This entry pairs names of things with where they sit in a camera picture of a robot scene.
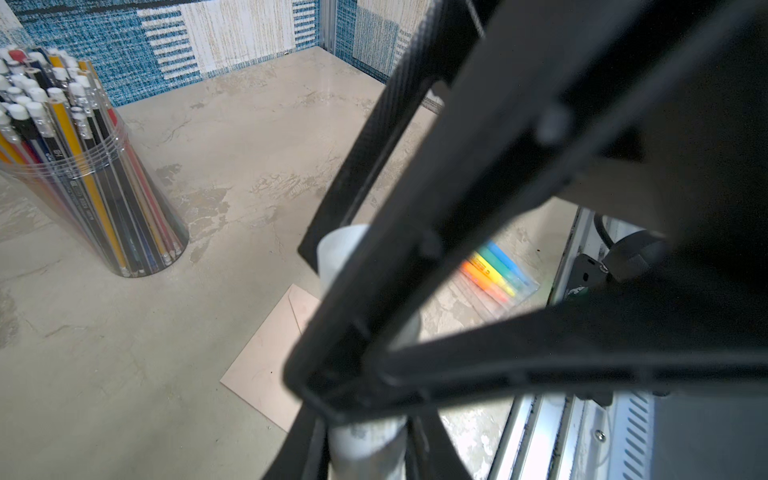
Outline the metal cup of pencils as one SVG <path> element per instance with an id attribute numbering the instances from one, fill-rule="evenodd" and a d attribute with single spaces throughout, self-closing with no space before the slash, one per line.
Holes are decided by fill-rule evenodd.
<path id="1" fill-rule="evenodd" d="M 92 63 L 62 50 L 1 49 L 1 174 L 118 276 L 158 273 L 188 245 Z"/>

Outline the aluminium front rail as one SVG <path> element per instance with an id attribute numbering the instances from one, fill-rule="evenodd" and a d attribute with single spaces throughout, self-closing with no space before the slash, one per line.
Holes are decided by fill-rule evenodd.
<path id="1" fill-rule="evenodd" d="M 514 400 L 492 479 L 648 479 L 655 398 L 614 395 L 608 406 L 572 394 Z"/>

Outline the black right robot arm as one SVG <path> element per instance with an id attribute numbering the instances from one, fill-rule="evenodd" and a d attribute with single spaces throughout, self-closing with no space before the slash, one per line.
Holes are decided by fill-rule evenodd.
<path id="1" fill-rule="evenodd" d="M 350 224 L 436 82 L 445 105 L 290 354 L 334 424 L 514 393 L 767 386 L 767 5 L 438 1 L 300 245 Z M 637 226 L 584 299 L 391 348 L 509 221 L 558 197 Z"/>

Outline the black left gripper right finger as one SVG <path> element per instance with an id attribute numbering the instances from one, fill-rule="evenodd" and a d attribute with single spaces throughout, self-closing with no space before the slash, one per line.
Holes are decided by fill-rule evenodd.
<path id="1" fill-rule="evenodd" d="M 405 478 L 472 479 L 436 411 L 408 419 Z"/>

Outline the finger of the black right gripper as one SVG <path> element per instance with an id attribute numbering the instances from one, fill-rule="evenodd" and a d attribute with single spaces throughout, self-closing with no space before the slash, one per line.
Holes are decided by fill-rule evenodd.
<path id="1" fill-rule="evenodd" d="M 479 1 L 444 107 L 288 357 L 333 423 L 515 393 L 767 388 L 767 5 Z M 392 350 L 469 254 L 560 197 L 659 232 L 648 271 Z"/>
<path id="2" fill-rule="evenodd" d="M 312 270 L 319 270 L 320 241 L 352 223 L 428 90 L 437 82 L 451 85 L 479 39 L 478 1 L 437 1 L 430 7 L 298 247 Z"/>

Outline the pack of coloured highlighters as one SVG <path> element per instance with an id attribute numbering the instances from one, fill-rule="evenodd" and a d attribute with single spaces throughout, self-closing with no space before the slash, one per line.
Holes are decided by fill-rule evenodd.
<path id="1" fill-rule="evenodd" d="M 460 264 L 453 282 L 484 321 L 507 318 L 539 290 L 539 283 L 492 241 Z"/>

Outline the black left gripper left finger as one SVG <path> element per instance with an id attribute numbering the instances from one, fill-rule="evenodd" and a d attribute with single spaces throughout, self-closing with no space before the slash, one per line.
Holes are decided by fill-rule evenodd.
<path id="1" fill-rule="evenodd" d="M 329 474 L 327 425 L 302 406 L 263 480 L 326 480 Z"/>

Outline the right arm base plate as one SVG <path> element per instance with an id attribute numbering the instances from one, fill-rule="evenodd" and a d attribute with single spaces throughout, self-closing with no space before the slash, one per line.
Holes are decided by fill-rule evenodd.
<path id="1" fill-rule="evenodd" d="M 589 290 L 605 285 L 610 278 L 610 272 L 602 262 L 580 253 L 571 265 L 564 298 L 585 295 Z"/>

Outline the white glue stick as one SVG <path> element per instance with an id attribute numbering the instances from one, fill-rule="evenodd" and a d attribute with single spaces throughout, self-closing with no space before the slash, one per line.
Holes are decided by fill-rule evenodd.
<path id="1" fill-rule="evenodd" d="M 357 245 L 367 224 L 350 225 L 326 235 L 317 247 L 318 273 L 329 290 Z M 331 428 L 328 442 L 334 479 L 402 479 L 408 427 L 405 416 Z"/>

